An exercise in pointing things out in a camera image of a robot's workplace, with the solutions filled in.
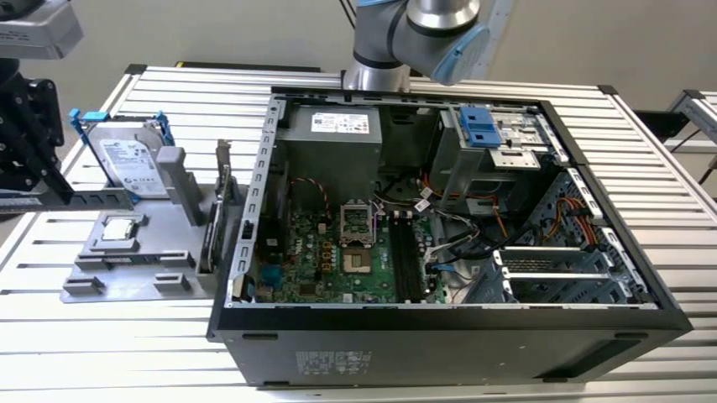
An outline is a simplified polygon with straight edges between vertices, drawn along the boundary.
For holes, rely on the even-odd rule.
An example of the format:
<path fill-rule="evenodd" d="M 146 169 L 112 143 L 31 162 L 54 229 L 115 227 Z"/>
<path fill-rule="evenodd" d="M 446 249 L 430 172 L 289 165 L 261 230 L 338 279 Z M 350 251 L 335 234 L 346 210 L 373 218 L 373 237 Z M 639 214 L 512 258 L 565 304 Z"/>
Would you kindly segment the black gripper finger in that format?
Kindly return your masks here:
<path fill-rule="evenodd" d="M 31 101 L 24 103 L 27 130 L 24 139 L 28 142 L 31 157 L 27 158 L 34 174 L 47 186 L 46 199 L 54 205 L 67 205 L 74 189 L 60 172 L 60 160 L 56 148 L 64 145 L 64 131 L 56 101 Z"/>

